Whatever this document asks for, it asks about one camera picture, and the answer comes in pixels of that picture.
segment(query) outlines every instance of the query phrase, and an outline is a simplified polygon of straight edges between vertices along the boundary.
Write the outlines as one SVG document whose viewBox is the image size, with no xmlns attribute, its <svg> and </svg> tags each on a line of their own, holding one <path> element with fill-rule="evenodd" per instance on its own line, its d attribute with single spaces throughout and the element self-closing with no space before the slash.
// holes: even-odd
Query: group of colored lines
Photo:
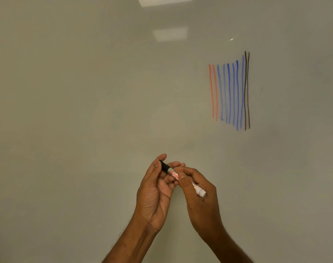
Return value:
<svg viewBox="0 0 333 263">
<path fill-rule="evenodd" d="M 242 61 L 209 65 L 213 118 L 215 117 L 216 122 L 218 121 L 220 108 L 221 121 L 225 118 L 226 124 L 232 124 L 237 131 L 242 129 L 243 124 L 244 130 L 251 128 L 248 90 L 249 57 L 250 53 L 246 51 L 242 55 Z"/>
</svg>

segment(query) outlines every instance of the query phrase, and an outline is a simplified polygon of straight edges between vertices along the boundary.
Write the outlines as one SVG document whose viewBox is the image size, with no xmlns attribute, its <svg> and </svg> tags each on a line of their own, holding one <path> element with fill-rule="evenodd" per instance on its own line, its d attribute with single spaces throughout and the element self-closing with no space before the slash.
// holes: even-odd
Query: light blue line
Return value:
<svg viewBox="0 0 333 263">
<path fill-rule="evenodd" d="M 222 106 L 222 89 L 221 89 L 221 76 L 220 76 L 219 65 L 218 65 L 218 75 L 219 75 L 219 87 L 220 87 L 220 99 L 221 99 L 221 121 L 223 121 L 224 118 L 222 117 L 222 111 L 223 111 L 223 106 Z"/>
<path fill-rule="evenodd" d="M 244 55 L 242 55 L 242 107 L 241 107 L 241 129 L 242 129 L 243 102 L 244 102 L 244 92 L 243 92 L 243 71 L 244 71 Z"/>
<path fill-rule="evenodd" d="M 227 64 L 227 70 L 229 71 L 229 95 L 230 95 L 230 116 L 229 116 L 229 124 L 231 123 L 231 75 L 230 75 L 230 65 Z"/>
<path fill-rule="evenodd" d="M 238 60 L 236 61 L 237 69 L 237 131 L 238 131 L 238 119 L 239 119 L 239 86 L 238 86 Z"/>
<path fill-rule="evenodd" d="M 235 115 L 235 106 L 234 106 L 234 63 L 232 63 L 233 68 L 233 126 L 234 126 L 234 115 Z"/>
<path fill-rule="evenodd" d="M 226 111 L 226 123 L 227 123 L 227 100 L 226 100 L 226 83 L 225 83 L 225 64 L 224 64 L 224 92 L 225 92 L 225 111 Z"/>
</svg>

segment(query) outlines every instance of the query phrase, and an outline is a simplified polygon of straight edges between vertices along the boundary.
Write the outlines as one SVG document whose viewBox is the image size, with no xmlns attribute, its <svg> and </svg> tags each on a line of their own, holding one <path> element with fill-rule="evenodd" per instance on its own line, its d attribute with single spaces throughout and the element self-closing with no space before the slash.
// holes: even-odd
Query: marker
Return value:
<svg viewBox="0 0 333 263">
<path fill-rule="evenodd" d="M 179 175 L 178 175 L 178 173 L 175 172 L 174 169 L 171 168 L 169 165 L 166 165 L 161 160 L 159 160 L 159 161 L 162 163 L 162 170 L 165 171 L 165 172 L 167 172 L 167 173 L 169 173 L 171 176 L 175 177 L 175 179 L 177 181 L 179 181 Z M 207 194 L 207 192 L 205 192 L 203 188 L 199 187 L 194 182 L 192 182 L 192 185 L 195 188 L 195 192 L 197 193 L 197 195 L 199 195 L 200 197 L 205 197 L 205 195 Z"/>
</svg>

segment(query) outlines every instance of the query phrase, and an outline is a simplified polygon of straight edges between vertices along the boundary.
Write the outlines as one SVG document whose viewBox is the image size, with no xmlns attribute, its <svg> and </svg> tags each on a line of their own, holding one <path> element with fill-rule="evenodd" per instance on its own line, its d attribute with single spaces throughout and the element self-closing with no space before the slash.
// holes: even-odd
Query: person's left arm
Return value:
<svg viewBox="0 0 333 263">
<path fill-rule="evenodd" d="M 136 208 L 131 221 L 102 263 L 141 263 L 157 233 L 162 229 L 168 214 L 170 198 L 179 184 L 174 177 L 162 171 L 159 160 L 162 154 L 147 169 L 138 189 Z M 168 164 L 175 168 L 184 163 Z"/>
</svg>

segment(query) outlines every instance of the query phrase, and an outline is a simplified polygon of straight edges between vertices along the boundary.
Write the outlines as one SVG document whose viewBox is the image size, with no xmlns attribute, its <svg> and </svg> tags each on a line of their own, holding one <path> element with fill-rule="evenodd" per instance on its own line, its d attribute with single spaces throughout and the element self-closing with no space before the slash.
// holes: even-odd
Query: person's right hand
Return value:
<svg viewBox="0 0 333 263">
<path fill-rule="evenodd" d="M 192 226 L 199 236 L 209 244 L 226 234 L 221 221 L 216 187 L 196 169 L 176 167 L 174 170 L 179 175 Z M 207 192 L 204 198 L 197 195 L 192 181 Z"/>
</svg>

